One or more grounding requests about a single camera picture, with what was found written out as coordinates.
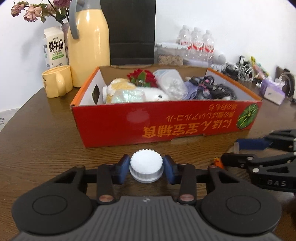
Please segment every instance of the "white plastic cap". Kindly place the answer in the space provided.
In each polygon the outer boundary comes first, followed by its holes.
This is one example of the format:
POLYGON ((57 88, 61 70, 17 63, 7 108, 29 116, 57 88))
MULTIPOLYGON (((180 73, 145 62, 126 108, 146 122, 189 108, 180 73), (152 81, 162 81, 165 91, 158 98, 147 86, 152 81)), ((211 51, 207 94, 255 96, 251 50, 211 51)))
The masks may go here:
POLYGON ((153 150, 140 150, 131 157, 130 173, 141 183, 152 183, 163 174, 163 159, 153 150))
POLYGON ((102 95, 103 95, 103 103, 106 103, 106 101, 107 101, 107 86, 103 86, 102 95))

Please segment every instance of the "wooden table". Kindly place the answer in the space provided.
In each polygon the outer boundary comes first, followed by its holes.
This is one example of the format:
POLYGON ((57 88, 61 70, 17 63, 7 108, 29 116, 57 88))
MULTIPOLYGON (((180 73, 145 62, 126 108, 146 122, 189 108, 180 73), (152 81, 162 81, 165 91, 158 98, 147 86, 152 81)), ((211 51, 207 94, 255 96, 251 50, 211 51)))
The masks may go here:
MULTIPOLYGON (((78 164, 95 168, 102 163, 117 162, 123 154, 153 149, 170 154, 177 163, 191 163, 206 169, 214 157, 221 156, 237 138, 259 137, 271 130, 296 128, 296 107, 289 102, 277 106, 267 100, 254 126, 241 131, 210 137, 180 138, 171 142, 85 149, 72 117, 69 104, 77 89, 63 98, 47 99, 44 90, 37 92, 8 122, 0 133, 0 240, 17 234, 11 217, 11 206, 17 197, 57 174, 78 164)), ((245 170, 231 169, 248 179, 245 170)), ((178 185, 161 178, 152 184, 141 184, 127 177, 115 187, 121 195, 176 195, 178 185)), ((206 195, 205 185, 198 184, 198 198, 206 195)), ((293 193, 271 191, 282 204, 283 214, 275 233, 284 241, 296 240, 296 197, 293 193)), ((87 194, 95 197, 95 186, 87 194)))

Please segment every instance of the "dried flower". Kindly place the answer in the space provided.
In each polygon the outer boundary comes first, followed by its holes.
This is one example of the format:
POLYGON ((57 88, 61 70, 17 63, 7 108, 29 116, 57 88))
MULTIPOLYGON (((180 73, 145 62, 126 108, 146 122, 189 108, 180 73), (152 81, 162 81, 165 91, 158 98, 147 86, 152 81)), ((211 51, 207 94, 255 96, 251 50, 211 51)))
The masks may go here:
POLYGON ((46 9, 50 14, 56 14, 55 13, 56 10, 52 7, 51 4, 47 4, 46 9))
POLYGON ((24 6, 24 4, 15 4, 11 9, 11 15, 13 17, 18 16, 20 12, 25 9, 24 6))
POLYGON ((35 22, 38 19, 36 17, 41 17, 41 7, 34 7, 32 4, 29 6, 29 9, 26 11, 26 14, 23 16, 24 20, 28 22, 35 22))
POLYGON ((54 5, 58 7, 69 7, 70 0, 54 0, 54 5))

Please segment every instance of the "cardboard box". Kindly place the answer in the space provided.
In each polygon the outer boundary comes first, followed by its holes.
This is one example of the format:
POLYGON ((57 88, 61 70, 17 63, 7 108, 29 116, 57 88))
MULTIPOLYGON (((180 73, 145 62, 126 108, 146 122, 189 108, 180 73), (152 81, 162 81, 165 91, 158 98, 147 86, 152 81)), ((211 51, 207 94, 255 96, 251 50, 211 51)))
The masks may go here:
POLYGON ((80 88, 71 109, 84 146, 90 148, 250 129, 261 105, 261 98, 255 93, 212 69, 163 65, 102 66, 80 88), (126 77, 137 68, 151 72, 174 68, 183 79, 186 76, 212 75, 215 83, 231 87, 238 100, 103 104, 102 95, 99 94, 103 86, 109 85, 115 78, 126 77))

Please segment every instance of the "copper screw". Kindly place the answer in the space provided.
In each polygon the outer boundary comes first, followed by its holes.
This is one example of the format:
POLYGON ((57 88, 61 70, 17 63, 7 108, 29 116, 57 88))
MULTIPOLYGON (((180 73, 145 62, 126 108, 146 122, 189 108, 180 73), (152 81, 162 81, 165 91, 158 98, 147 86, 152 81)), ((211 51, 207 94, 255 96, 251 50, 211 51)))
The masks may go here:
POLYGON ((111 202, 111 201, 113 201, 113 197, 109 194, 104 194, 99 197, 99 201, 100 202, 111 202))
POLYGON ((191 194, 182 194, 180 200, 183 202, 191 202, 194 200, 194 197, 191 194))

